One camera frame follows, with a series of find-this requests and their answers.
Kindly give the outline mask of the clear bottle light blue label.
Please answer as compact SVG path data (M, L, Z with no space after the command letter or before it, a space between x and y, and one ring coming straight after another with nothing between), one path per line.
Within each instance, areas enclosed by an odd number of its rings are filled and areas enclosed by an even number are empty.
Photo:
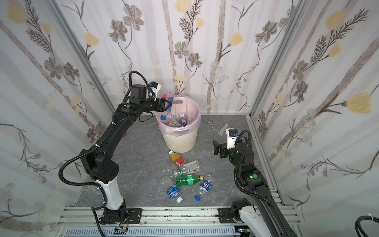
M180 124L177 120L176 120L176 117L173 116L173 115L168 115L166 117L166 121L168 122L168 126L169 127L182 127L183 125Z

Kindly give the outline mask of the clear bottle purple label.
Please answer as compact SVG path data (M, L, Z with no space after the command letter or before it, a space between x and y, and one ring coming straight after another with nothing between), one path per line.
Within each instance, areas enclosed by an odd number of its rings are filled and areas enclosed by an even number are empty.
M179 114L179 123L183 126L186 126L188 124L187 122L187 115L184 112L181 112Z

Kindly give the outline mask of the clear bottle blue round logo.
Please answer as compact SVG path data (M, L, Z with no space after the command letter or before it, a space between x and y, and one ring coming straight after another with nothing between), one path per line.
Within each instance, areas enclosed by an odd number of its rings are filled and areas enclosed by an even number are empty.
M208 193L212 188L212 181L214 177L211 174L207 174L203 177L203 181L200 183L198 191L195 193L194 199L198 202L201 200L201 196Z

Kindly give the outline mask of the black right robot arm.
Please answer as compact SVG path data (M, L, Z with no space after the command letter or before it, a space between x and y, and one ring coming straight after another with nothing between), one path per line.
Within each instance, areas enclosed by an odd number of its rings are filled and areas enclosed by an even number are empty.
M259 216L254 205L243 198L233 202L232 219L246 224L252 237L296 237L297 234L274 201L266 179L254 165L251 132L227 128L226 135L227 143L213 140L214 154L221 159L228 158L233 164L236 187L254 199L261 214Z

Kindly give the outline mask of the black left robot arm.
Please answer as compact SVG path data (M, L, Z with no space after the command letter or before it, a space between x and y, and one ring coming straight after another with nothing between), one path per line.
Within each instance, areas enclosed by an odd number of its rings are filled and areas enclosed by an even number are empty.
M66 161L58 171L59 179L67 185L95 186L101 192L104 200L102 205L91 208L100 236L104 236L104 233L97 210L103 210L105 224L122 224L130 216L117 184L119 165L112 160L117 145L143 113L165 112L172 106L172 102L157 97L157 92L160 90L158 83L148 83L144 79L144 84L134 85L132 83L134 74L141 76L138 71L129 72L129 89L113 113L112 122L105 133L90 149L83 149L78 156ZM77 160L81 160L92 181L73 182L64 177L65 168Z

